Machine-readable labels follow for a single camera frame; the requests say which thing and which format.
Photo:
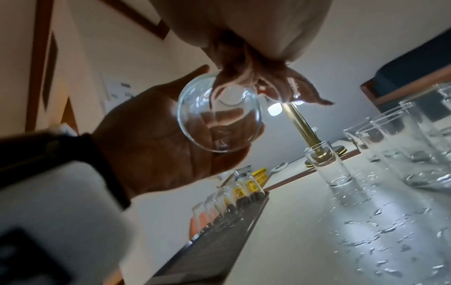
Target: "white countertop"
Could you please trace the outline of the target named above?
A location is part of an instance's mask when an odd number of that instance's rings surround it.
[[[224,284],[451,281],[451,196],[410,188],[361,154],[344,164],[366,188],[332,190],[315,172],[272,190]]]
[[[338,141],[332,143],[332,146],[340,146],[340,145],[344,146],[348,150],[348,152],[351,152],[351,151],[357,149],[353,143],[344,141],[344,140],[338,140]],[[293,177],[296,174],[299,174],[301,172],[309,170],[310,168],[305,166],[306,160],[307,160],[307,157],[304,156],[296,161],[291,162],[287,166],[287,168],[285,168],[284,170],[272,174],[269,177],[268,182],[266,182],[266,184],[264,185],[264,188],[268,188],[269,186],[272,186],[276,183],[279,183],[283,180]]]

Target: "round glass bowl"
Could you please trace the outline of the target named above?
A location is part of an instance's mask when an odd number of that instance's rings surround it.
[[[239,85],[211,96],[216,74],[204,74],[183,88],[177,120],[196,145],[215,153],[240,150],[254,141],[262,126],[260,104],[254,90]]]

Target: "brass stand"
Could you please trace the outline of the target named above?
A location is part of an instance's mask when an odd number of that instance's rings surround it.
[[[317,145],[321,142],[315,132],[306,122],[304,117],[302,117],[301,113],[299,113],[299,110],[296,108],[296,105],[294,103],[283,103],[282,108],[287,114],[288,118],[290,118],[293,124],[295,124],[295,127],[301,133],[302,137],[305,139],[309,147]],[[344,146],[334,146],[333,149],[339,156],[342,156],[347,151]],[[317,149],[316,155],[323,156],[323,150],[321,148]],[[305,165],[307,167],[313,167],[309,160],[305,162]]]

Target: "black wristband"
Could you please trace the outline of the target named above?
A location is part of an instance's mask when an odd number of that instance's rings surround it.
[[[130,199],[125,194],[125,190],[117,180],[111,167],[97,149],[90,134],[79,137],[59,137],[58,154],[66,156],[67,160],[86,162],[94,167],[107,184],[111,195],[117,200],[122,208],[130,206]]]

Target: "light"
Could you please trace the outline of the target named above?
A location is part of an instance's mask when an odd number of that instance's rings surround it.
[[[272,104],[268,107],[268,112],[271,116],[277,116],[282,113],[282,105],[280,103]]]

